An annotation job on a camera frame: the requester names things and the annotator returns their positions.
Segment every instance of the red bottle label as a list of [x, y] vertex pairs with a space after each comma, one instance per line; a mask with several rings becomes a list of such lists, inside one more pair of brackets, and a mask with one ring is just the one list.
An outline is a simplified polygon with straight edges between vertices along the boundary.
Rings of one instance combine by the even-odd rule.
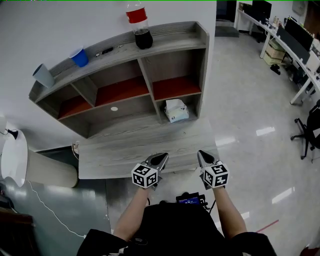
[[134, 11], [128, 11], [126, 15], [128, 16], [129, 23], [143, 22], [147, 19], [145, 8]]

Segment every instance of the white desk frame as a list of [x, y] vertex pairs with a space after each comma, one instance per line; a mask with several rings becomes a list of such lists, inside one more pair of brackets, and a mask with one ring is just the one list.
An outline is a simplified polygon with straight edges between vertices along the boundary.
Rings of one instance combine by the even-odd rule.
[[[239, 25], [239, 21], [240, 21], [240, 15], [242, 15], [242, 17], [246, 18], [247, 20], [249, 20], [251, 22], [249, 35], [251, 35], [251, 33], [252, 33], [252, 29], [254, 27], [254, 24], [256, 24], [257, 26], [259, 26], [259, 27], [263, 28], [265, 31], [267, 31], [266, 40], [264, 42], [264, 45], [263, 45], [263, 48], [262, 48], [262, 51], [260, 54], [260, 58], [263, 58], [265, 56], [265, 52], [266, 52], [267, 46], [269, 44], [270, 37], [273, 36], [274, 39], [277, 41], [277, 43], [279, 45], [281, 45], [282, 48], [291, 56], [291, 58], [300, 65], [300, 67], [303, 69], [303, 71], [308, 76], [308, 80], [304, 83], [304, 85], [298, 91], [298, 93], [293, 97], [293, 99], [290, 101], [290, 103], [293, 105], [297, 101], [299, 96], [307, 89], [310, 82], [313, 83], [313, 87], [315, 88], [317, 93], [320, 94], [320, 81], [317, 81], [316, 76], [314, 74], [312, 74], [307, 69], [305, 64], [302, 63], [302, 59], [299, 59], [298, 56], [289, 48], [289, 46], [280, 39], [280, 36], [277, 36], [277, 31], [275, 31], [274, 29], [268, 28], [266, 25], [262, 24], [260, 21], [257, 21], [256, 19], [252, 18], [250, 15], [246, 14], [242, 10], [238, 9], [237, 11], [238, 11], [237, 22], [236, 22], [236, 29], [237, 30], [239, 30], [238, 25]], [[304, 100], [311, 94], [312, 91], [313, 91], [313, 88], [311, 88], [309, 90], [307, 95], [305, 95], [301, 101], [304, 102]]]

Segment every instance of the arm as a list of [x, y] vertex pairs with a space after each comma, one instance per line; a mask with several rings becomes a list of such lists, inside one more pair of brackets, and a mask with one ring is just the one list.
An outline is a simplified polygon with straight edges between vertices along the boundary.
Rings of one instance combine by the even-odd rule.
[[214, 188], [213, 193], [224, 236], [231, 239], [240, 233], [247, 232], [245, 221], [230, 200], [225, 188]]
[[119, 218], [113, 235], [129, 241], [140, 228], [150, 189], [141, 187], [136, 191], [124, 213]]

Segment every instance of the white wall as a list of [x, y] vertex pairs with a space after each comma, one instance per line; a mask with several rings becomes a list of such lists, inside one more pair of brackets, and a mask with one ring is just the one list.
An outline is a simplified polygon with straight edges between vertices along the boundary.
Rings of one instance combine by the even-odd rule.
[[[252, 1], [237, 1], [236, 9], [238, 9], [239, 2], [252, 5]], [[304, 14], [299, 16], [292, 10], [293, 1], [267, 1], [272, 4], [270, 21], [273, 21], [274, 16], [277, 16], [281, 22], [288, 16], [294, 17], [300, 23], [304, 23], [307, 15], [308, 1], [304, 1]], [[237, 22], [238, 12], [235, 14], [235, 23]], [[250, 29], [250, 22], [246, 18], [240, 16], [238, 29], [248, 31]]]
[[[212, 56], [216, 2], [144, 3], [150, 26], [199, 21], [210, 33], [209, 56]], [[87, 47], [130, 30], [121, 1], [3, 2], [0, 5], [0, 114], [24, 131], [34, 150], [68, 146], [80, 139], [28, 99], [34, 83], [32, 74], [41, 63], [53, 67], [78, 46]]]

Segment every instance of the blue screen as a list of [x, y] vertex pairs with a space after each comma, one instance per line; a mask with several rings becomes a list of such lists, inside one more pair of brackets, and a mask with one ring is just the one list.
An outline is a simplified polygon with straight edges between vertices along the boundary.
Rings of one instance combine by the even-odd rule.
[[193, 198], [188, 198], [188, 199], [180, 200], [179, 203], [180, 203], [180, 204], [196, 204], [196, 205], [199, 205], [199, 204], [200, 204], [198, 197], [193, 197]]

